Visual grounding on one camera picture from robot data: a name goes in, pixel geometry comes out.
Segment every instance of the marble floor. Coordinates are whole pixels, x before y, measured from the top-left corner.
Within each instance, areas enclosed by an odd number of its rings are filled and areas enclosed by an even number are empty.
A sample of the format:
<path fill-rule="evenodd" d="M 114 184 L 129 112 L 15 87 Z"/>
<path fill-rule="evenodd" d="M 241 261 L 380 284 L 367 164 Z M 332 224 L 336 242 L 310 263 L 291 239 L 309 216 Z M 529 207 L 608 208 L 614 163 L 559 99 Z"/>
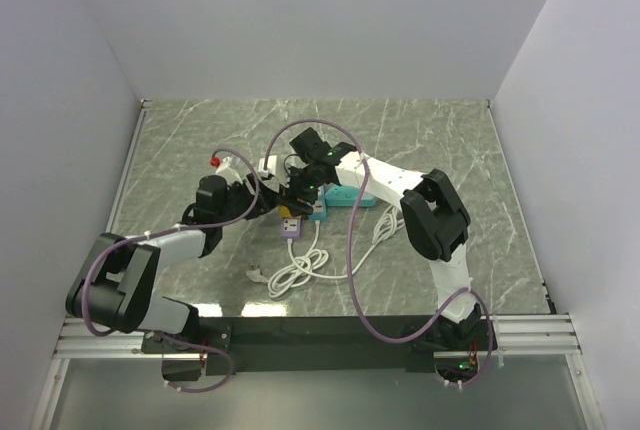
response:
<path fill-rule="evenodd" d="M 443 170 L 457 188 L 472 219 L 468 266 L 473 286 L 492 312 L 548 313 L 518 202 L 493 121 L 483 100 L 175 100 L 154 101 L 145 110 L 121 208 L 113 231 L 137 234 L 161 230 L 180 219 L 195 198 L 198 181 L 211 173 L 209 157 L 220 145 L 253 162 L 285 123 L 320 117 L 351 130 L 365 152 L 403 168 Z M 305 127 L 287 131 L 274 152 L 288 154 L 289 140 Z M 331 143 L 343 141 L 318 128 Z M 373 227 L 386 205 L 360 209 L 354 261 L 369 248 Z M 331 256 L 322 271 L 342 274 L 350 209 L 329 208 L 319 247 Z M 198 304 L 203 315 L 330 316 L 355 314 L 345 281 L 313 281 L 272 301 L 263 284 L 246 271 L 259 265 L 266 276 L 287 265 L 276 212 L 224 230 L 208 257 L 162 270 L 155 291 Z M 306 252 L 313 225 L 303 224 L 294 245 Z M 363 308 L 371 315 L 429 314 L 436 293 L 428 262 L 398 232 L 380 245 L 356 275 Z"/>

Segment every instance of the small yellow object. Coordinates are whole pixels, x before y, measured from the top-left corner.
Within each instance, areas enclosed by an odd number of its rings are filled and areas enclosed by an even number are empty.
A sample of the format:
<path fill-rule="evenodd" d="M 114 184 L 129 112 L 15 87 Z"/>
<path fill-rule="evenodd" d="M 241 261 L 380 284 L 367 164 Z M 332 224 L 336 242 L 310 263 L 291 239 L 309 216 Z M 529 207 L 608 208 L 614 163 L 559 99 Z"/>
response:
<path fill-rule="evenodd" d="M 280 213 L 280 216 L 282 218 L 293 218 L 289 209 L 284 205 L 280 205 L 280 207 L 278 208 L 278 212 Z"/>

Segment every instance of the white cable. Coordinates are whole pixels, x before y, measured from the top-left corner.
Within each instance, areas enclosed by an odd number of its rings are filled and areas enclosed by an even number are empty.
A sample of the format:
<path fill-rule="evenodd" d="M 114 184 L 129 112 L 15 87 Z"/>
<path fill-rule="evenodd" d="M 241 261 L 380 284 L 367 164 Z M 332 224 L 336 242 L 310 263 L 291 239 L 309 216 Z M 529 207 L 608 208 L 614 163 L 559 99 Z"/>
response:
<path fill-rule="evenodd" d="M 391 238 L 399 229 L 404 228 L 404 220 L 398 219 L 398 209 L 390 205 L 380 216 L 373 229 L 373 238 L 371 246 L 365 252 L 358 264 L 353 269 L 353 274 L 360 269 L 365 260 L 371 255 L 371 252 L 382 242 Z M 316 248 L 318 237 L 320 235 L 320 222 L 316 221 L 316 235 L 313 243 L 307 253 L 302 256 L 293 254 L 293 241 L 287 240 L 287 250 L 291 264 L 281 268 L 274 273 L 267 282 L 270 298 L 278 298 L 284 295 L 291 288 L 297 288 L 305 285 L 311 277 L 324 280 L 343 280 L 347 278 L 346 273 L 342 275 L 323 275 L 316 273 L 329 260 L 329 253 L 326 250 Z"/>

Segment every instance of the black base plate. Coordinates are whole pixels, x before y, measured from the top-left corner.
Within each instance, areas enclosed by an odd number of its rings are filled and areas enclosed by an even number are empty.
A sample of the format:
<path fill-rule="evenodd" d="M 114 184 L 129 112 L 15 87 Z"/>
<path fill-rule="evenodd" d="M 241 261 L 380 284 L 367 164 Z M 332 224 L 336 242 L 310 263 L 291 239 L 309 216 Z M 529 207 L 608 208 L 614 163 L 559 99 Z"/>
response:
<path fill-rule="evenodd" d="M 430 316 L 369 317 L 383 335 L 402 337 L 424 325 Z M 373 337 L 358 317 L 213 317 L 201 318 L 208 345 L 224 349 L 233 357 L 237 372 L 357 370 L 404 368 L 408 372 L 435 371 L 434 351 L 467 351 L 476 340 L 479 351 L 488 348 L 485 320 L 480 320 L 457 344 L 429 341 L 437 335 L 429 330 L 424 337 L 407 344 L 388 344 Z M 195 353 L 145 338 L 143 353 Z M 219 355 L 207 358 L 207 375 L 224 375 L 228 362 Z"/>

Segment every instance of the white wall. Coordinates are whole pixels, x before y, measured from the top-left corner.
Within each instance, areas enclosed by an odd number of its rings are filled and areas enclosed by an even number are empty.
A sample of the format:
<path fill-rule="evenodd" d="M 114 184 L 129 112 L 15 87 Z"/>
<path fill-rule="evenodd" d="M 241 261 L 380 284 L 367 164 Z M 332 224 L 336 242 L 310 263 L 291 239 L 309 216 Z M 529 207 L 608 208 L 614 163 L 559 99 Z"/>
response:
<path fill-rule="evenodd" d="M 139 104 L 80 0 L 0 9 L 0 427 L 22 429 Z"/>
<path fill-rule="evenodd" d="M 640 426 L 640 0 L 548 0 L 496 98 L 552 296 L 612 429 Z"/>
<path fill-rule="evenodd" d="M 545 0 L 87 1 L 146 98 L 489 98 Z"/>

